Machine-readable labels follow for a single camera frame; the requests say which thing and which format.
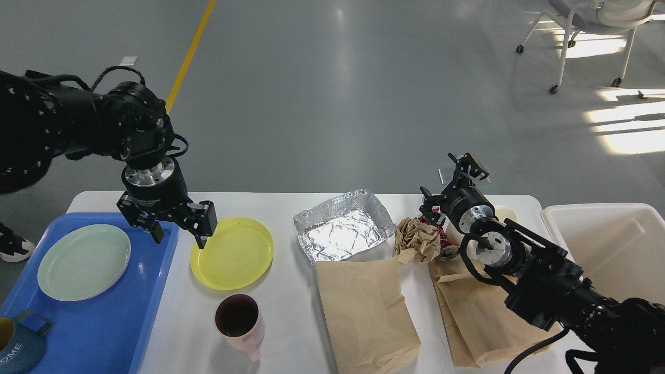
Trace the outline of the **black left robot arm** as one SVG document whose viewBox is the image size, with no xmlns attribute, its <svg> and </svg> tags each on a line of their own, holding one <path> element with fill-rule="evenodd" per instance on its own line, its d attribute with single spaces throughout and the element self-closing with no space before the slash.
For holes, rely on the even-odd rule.
<svg viewBox="0 0 665 374">
<path fill-rule="evenodd" d="M 160 243 L 160 222 L 176 223 L 201 249 L 213 235 L 214 204 L 190 199 L 177 161 L 189 144 L 145 78 L 100 94 L 74 74 L 2 72 L 1 109 L 2 194 L 35 185 L 60 155 L 109 156 L 126 164 L 117 206 L 129 225 Z"/>
</svg>

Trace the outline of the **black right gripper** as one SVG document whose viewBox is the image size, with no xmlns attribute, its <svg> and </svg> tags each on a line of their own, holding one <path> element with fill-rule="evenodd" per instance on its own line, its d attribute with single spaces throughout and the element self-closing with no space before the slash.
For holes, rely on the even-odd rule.
<svg viewBox="0 0 665 374">
<path fill-rule="evenodd" d="M 458 232 L 468 234 L 479 219 L 496 217 L 494 206 L 474 187 L 489 184 L 489 172 L 470 152 L 461 156 L 449 152 L 447 156 L 455 163 L 448 185 L 452 189 L 433 195 L 426 187 L 419 187 L 423 195 L 419 211 L 430 225 L 442 227 L 447 216 Z"/>
</svg>

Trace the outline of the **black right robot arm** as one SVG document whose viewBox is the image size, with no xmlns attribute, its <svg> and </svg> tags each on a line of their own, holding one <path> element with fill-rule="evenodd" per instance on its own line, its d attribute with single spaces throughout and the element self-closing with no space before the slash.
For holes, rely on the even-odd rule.
<svg viewBox="0 0 665 374">
<path fill-rule="evenodd" d="M 663 305 L 641 298 L 618 302 L 598 293 L 567 250 L 517 222 L 496 217 L 494 206 L 476 183 L 489 177 L 472 154 L 448 154 L 455 164 L 438 195 L 421 187 L 420 212 L 434 225 L 449 221 L 462 234 L 459 254 L 478 282 L 507 292 L 506 307 L 542 330 L 555 322 L 563 331 L 530 346 L 506 367 L 573 331 L 589 351 L 568 350 L 565 362 L 581 373 L 579 360 L 596 362 L 596 373 L 663 373 Z"/>
</svg>

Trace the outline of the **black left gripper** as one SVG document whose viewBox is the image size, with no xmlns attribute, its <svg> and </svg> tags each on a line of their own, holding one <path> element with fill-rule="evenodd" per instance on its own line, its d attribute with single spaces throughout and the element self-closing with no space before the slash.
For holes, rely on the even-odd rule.
<svg viewBox="0 0 665 374">
<path fill-rule="evenodd" d="M 126 192 L 116 205 L 131 227 L 142 228 L 160 244 L 164 230 L 158 220 L 176 222 L 195 237 L 199 249 L 206 247 L 218 224 L 214 202 L 192 202 L 176 159 L 164 157 L 146 170 L 126 166 L 122 181 Z"/>
</svg>

